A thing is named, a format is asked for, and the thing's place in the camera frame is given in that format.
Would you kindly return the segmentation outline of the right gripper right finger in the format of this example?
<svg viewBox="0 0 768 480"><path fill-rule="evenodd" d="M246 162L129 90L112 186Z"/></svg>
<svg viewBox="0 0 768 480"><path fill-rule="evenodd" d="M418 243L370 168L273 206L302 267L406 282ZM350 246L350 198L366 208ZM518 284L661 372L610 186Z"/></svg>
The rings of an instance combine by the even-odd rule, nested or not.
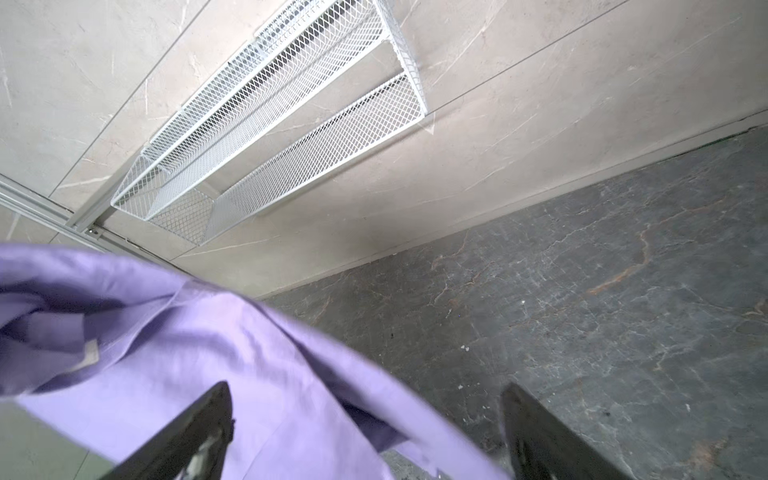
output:
<svg viewBox="0 0 768 480"><path fill-rule="evenodd" d="M503 432L517 479L627 479L629 476L586 443L515 383L500 401Z"/></svg>

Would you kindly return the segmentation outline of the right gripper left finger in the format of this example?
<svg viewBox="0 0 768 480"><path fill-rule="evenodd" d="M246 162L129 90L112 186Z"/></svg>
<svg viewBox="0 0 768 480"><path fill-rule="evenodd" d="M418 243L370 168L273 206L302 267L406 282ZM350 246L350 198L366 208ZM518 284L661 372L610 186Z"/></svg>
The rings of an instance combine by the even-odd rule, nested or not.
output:
<svg viewBox="0 0 768 480"><path fill-rule="evenodd" d="M231 391L220 381L102 479L216 480L233 437Z"/></svg>

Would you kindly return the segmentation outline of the purple SHINE t-shirt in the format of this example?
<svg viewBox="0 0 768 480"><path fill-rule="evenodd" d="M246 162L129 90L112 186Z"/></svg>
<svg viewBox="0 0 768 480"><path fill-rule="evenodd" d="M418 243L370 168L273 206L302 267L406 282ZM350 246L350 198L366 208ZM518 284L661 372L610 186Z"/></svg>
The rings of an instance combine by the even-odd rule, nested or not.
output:
<svg viewBox="0 0 768 480"><path fill-rule="evenodd" d="M1 396L114 462L218 382L227 479L389 479L505 471L380 366L259 302L129 258L1 247Z"/></svg>

